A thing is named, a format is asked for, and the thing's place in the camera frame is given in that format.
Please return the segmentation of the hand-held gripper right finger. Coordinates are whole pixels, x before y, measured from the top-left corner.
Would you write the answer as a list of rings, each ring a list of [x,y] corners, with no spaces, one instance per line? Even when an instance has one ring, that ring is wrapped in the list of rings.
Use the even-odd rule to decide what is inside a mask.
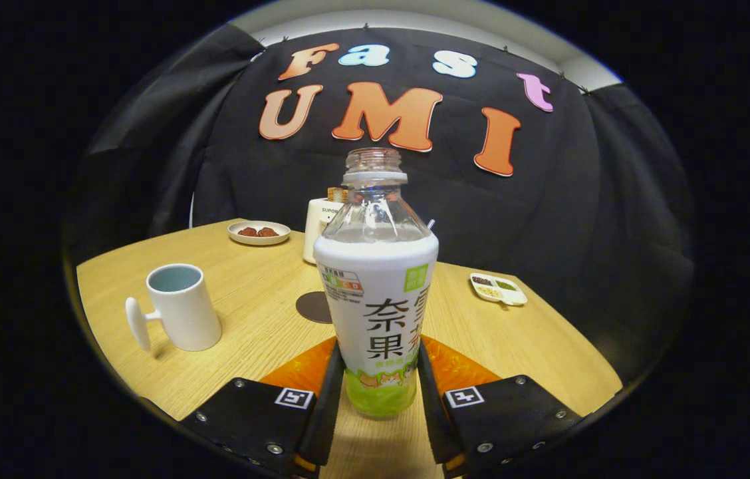
[[[431,337],[422,337],[417,371],[431,450],[447,478],[515,478],[583,420],[527,374],[500,378]]]

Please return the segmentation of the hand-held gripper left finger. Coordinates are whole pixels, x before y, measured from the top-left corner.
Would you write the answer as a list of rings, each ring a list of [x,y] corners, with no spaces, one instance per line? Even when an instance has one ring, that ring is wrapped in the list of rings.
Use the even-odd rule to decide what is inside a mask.
[[[344,378],[335,337],[260,380],[234,378],[180,424],[247,478],[317,478],[328,464]]]

